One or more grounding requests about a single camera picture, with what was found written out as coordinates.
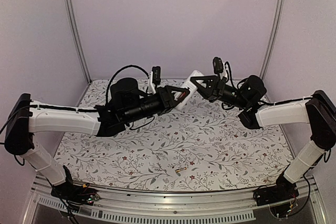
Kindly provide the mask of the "white remote control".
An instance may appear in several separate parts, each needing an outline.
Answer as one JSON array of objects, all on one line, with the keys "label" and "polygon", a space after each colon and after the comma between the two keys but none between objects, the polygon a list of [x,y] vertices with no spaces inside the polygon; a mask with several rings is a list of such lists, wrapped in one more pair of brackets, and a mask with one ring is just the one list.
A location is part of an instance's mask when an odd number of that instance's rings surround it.
[{"label": "white remote control", "polygon": [[190,98],[193,96],[193,94],[197,90],[197,86],[191,82],[191,77],[202,77],[203,74],[198,71],[194,70],[189,77],[185,80],[185,82],[182,84],[181,88],[185,88],[189,90],[189,94],[183,99],[182,102],[180,102],[175,108],[177,110],[182,110],[184,106],[187,104],[187,102],[190,100]]}]

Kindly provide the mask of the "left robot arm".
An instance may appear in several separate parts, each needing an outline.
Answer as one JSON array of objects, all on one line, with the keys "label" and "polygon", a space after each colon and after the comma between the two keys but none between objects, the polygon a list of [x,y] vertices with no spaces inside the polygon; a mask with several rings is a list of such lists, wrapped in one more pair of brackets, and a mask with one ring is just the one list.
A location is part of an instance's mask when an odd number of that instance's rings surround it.
[{"label": "left robot arm", "polygon": [[4,147],[20,156],[44,175],[67,200],[78,195],[66,169],[38,143],[36,132],[75,132],[111,137],[125,131],[131,123],[170,112],[190,94],[188,88],[156,87],[150,93],[138,88],[134,78],[122,78],[110,88],[111,99],[93,108],[66,107],[33,101],[23,93],[13,107],[6,125]]}]

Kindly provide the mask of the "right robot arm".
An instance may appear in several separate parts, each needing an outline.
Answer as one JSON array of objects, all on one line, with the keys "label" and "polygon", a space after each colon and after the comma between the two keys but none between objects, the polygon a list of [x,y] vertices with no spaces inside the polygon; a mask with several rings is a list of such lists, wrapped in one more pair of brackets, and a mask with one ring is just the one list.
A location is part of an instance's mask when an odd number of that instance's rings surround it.
[{"label": "right robot arm", "polygon": [[271,196],[276,201],[290,195],[291,184],[313,168],[324,152],[335,146],[335,105],[322,90],[315,91],[310,97],[266,103],[261,99],[267,90],[263,81],[255,75],[244,79],[240,88],[227,85],[225,78],[216,75],[191,77],[190,81],[205,100],[221,101],[224,105],[241,109],[238,117],[248,129],[291,123],[310,125],[310,141],[279,176],[277,185],[271,190]]}]

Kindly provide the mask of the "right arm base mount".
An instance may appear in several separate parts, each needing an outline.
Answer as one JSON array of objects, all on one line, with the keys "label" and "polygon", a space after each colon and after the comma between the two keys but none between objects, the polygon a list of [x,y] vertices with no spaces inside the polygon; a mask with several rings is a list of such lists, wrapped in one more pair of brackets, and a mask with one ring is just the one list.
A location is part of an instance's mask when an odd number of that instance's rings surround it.
[{"label": "right arm base mount", "polygon": [[271,186],[260,186],[253,191],[253,199],[257,206],[274,204],[299,196],[297,184],[280,182]]}]

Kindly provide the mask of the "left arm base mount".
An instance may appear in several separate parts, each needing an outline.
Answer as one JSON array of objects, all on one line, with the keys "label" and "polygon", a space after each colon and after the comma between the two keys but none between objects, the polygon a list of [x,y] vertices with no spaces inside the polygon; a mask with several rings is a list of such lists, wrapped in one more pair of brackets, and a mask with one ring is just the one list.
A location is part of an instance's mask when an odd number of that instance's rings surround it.
[{"label": "left arm base mount", "polygon": [[52,186],[51,195],[76,205],[93,205],[100,199],[98,191],[90,187],[89,183],[75,185],[64,182],[58,186]]}]

